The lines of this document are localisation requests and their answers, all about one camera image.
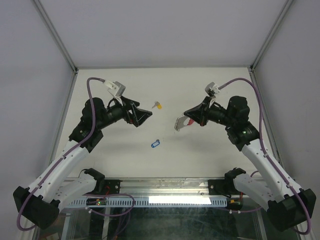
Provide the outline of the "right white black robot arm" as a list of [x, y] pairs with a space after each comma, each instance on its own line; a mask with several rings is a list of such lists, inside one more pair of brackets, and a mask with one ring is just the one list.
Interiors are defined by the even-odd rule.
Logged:
[[242, 96], [230, 98], [227, 108], [205, 97], [201, 104], [186, 110], [184, 116], [204, 127], [209, 121], [223, 125], [228, 139], [247, 157], [262, 176], [262, 184], [243, 169], [235, 168], [224, 175], [226, 192], [242, 192], [262, 207], [273, 226], [280, 232], [307, 223], [304, 234], [311, 231], [315, 193], [303, 189], [267, 152], [260, 132], [249, 121], [250, 108]]

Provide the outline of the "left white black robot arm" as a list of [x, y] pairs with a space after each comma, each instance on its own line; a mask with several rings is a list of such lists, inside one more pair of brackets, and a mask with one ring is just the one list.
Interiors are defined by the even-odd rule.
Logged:
[[105, 106], [94, 97], [85, 102], [80, 122], [68, 137], [60, 156], [28, 187], [19, 186], [13, 192], [18, 217], [25, 217], [45, 230], [58, 218], [61, 210], [85, 194], [100, 194], [105, 188], [105, 175], [93, 168], [86, 169], [79, 179], [63, 186], [63, 182], [103, 138], [102, 130], [119, 120], [141, 126], [152, 112], [139, 108], [139, 102], [121, 97]]

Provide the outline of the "red handled keyring holder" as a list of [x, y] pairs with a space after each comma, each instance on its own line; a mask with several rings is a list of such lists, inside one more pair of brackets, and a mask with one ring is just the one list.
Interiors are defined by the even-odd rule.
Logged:
[[195, 121], [187, 116], [181, 116], [176, 119], [175, 124], [174, 124], [174, 129], [179, 132], [182, 128], [190, 126], [194, 123]]

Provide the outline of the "blue tag key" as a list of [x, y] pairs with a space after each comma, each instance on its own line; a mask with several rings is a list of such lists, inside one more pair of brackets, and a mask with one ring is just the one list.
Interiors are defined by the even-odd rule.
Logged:
[[160, 140], [159, 139], [157, 139], [155, 142], [153, 142], [150, 146], [152, 147], [152, 148], [156, 148], [157, 146], [159, 146], [161, 144], [161, 142], [160, 142]]

